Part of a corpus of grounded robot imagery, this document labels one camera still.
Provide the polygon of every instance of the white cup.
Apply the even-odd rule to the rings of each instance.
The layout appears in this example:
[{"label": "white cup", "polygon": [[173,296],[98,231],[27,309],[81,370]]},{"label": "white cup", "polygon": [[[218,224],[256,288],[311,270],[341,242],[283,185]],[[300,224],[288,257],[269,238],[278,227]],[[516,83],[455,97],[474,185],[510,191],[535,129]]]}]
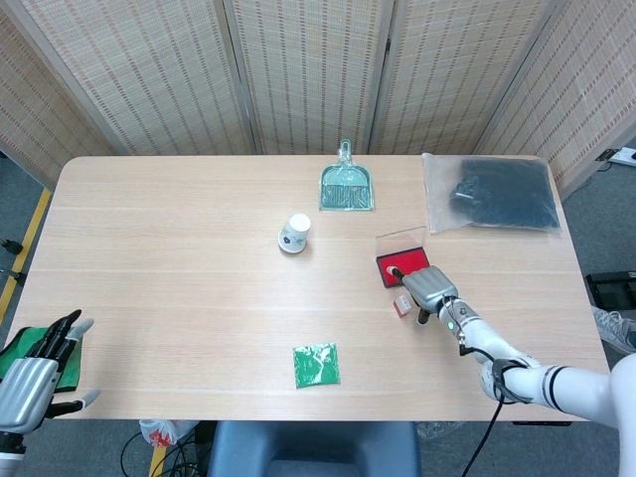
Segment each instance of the white cup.
[{"label": "white cup", "polygon": [[278,246],[287,253],[300,253],[307,245],[311,221],[305,214],[294,214],[278,234]]}]

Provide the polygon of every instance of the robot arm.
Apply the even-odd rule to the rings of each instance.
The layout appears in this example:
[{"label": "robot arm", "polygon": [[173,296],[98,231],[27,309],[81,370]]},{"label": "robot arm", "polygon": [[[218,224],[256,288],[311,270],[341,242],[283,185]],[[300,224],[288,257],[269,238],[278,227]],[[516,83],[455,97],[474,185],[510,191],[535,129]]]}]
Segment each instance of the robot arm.
[{"label": "robot arm", "polygon": [[542,366],[504,340],[464,300],[457,288],[431,266],[409,275],[388,270],[401,280],[424,314],[436,314],[455,337],[460,355],[481,365],[481,386],[495,400],[534,403],[617,427],[621,440],[621,476],[636,475],[636,355],[622,360],[611,376],[563,366]]},{"label": "robot arm", "polygon": [[51,325],[24,358],[11,364],[0,384],[0,477],[16,475],[26,451],[25,434],[40,427],[45,418],[84,409],[99,395],[92,391],[82,399],[53,404],[67,361],[92,326],[92,320],[85,320],[72,328],[80,314],[77,310]]}]

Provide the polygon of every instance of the silver robotic hand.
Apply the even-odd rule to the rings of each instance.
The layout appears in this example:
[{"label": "silver robotic hand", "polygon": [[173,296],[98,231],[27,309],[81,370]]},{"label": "silver robotic hand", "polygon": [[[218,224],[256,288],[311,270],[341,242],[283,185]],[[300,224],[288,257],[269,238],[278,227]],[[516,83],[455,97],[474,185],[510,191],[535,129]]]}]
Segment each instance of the silver robotic hand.
[{"label": "silver robotic hand", "polygon": [[92,326],[92,320],[73,324],[76,310],[51,325],[26,356],[15,360],[0,383],[0,477],[15,475],[24,457],[25,434],[53,418],[84,409],[99,395],[92,391],[72,402],[53,404],[53,393],[76,344]]}]

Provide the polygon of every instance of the teal dustpan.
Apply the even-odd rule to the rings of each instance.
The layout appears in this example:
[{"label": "teal dustpan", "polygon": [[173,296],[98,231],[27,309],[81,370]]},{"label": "teal dustpan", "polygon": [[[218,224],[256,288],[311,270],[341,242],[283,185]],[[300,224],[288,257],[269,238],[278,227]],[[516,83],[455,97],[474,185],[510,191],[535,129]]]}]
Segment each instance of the teal dustpan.
[{"label": "teal dustpan", "polygon": [[349,139],[338,149],[338,164],[325,168],[320,179],[320,209],[323,211],[371,211],[374,194],[371,174],[351,160]]}]

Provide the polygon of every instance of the shoe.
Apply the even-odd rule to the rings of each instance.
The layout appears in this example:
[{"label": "shoe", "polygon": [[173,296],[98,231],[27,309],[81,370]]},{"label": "shoe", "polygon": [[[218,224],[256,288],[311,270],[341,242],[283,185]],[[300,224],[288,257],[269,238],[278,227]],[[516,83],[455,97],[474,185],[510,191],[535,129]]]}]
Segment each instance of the shoe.
[{"label": "shoe", "polygon": [[600,339],[623,355],[636,353],[636,322],[592,306]]}]

